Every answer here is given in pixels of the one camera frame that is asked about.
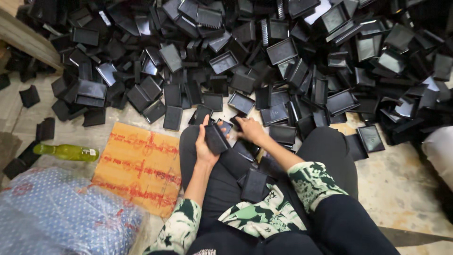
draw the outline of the knee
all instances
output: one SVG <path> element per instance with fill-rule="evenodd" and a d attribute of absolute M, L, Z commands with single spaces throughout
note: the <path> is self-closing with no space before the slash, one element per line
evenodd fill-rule
<path fill-rule="evenodd" d="M 195 144 L 198 133 L 200 132 L 200 128 L 198 126 L 189 126 L 188 128 L 184 129 L 183 133 L 181 134 L 181 138 L 179 139 L 179 145 L 183 144 Z"/>

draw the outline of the plastic wrap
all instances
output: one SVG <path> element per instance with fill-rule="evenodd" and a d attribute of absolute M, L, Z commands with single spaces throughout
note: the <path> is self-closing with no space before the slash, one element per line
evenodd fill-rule
<path fill-rule="evenodd" d="M 126 255 L 143 215 L 71 171 L 32 168 L 0 193 L 0 255 Z"/>
<path fill-rule="evenodd" d="M 443 127 L 423 142 L 423 153 L 453 191 L 453 127 Z"/>

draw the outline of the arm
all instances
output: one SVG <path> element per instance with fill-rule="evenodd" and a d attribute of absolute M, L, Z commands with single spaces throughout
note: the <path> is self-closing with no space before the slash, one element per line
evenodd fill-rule
<path fill-rule="evenodd" d="M 243 132 L 240 132 L 238 135 L 265 149 L 285 171 L 288 171 L 297 163 L 305 162 L 302 158 L 292 154 L 270 138 L 270 136 L 264 132 L 261 124 L 253 118 L 247 119 L 236 117 L 236 120 L 243 130 Z"/>
<path fill-rule="evenodd" d="M 208 124 L 208 121 L 209 115 L 204 118 L 203 124 L 200 125 L 198 139 L 195 142 L 197 162 L 187 190 L 184 193 L 184 199 L 175 207 L 172 215 L 159 232 L 157 241 L 148 247 L 143 255 L 157 251 L 174 251 L 179 255 L 183 255 L 186 254 L 197 237 L 207 182 L 212 168 L 220 156 L 214 155 L 204 140 L 206 133 L 204 126 Z"/>

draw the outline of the black fabric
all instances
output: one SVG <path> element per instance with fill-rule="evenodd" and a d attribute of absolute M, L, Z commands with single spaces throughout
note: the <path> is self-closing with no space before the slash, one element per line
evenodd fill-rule
<path fill-rule="evenodd" d="M 350 196 L 323 199 L 311 219 L 313 237 L 335 254 L 399 254 L 362 205 Z"/>

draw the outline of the forearm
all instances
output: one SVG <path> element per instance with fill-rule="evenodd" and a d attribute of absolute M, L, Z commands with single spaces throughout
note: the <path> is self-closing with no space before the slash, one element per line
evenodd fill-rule
<path fill-rule="evenodd" d="M 283 148 L 269 136 L 263 136 L 257 141 L 257 145 L 266 150 L 285 171 L 288 171 L 297 163 L 305 162 L 302 158 Z"/>
<path fill-rule="evenodd" d="M 204 195 L 206 193 L 207 182 L 213 166 L 197 161 L 193 168 L 192 178 L 190 179 L 187 190 L 184 191 L 184 199 L 195 201 L 200 207 L 203 206 Z"/>

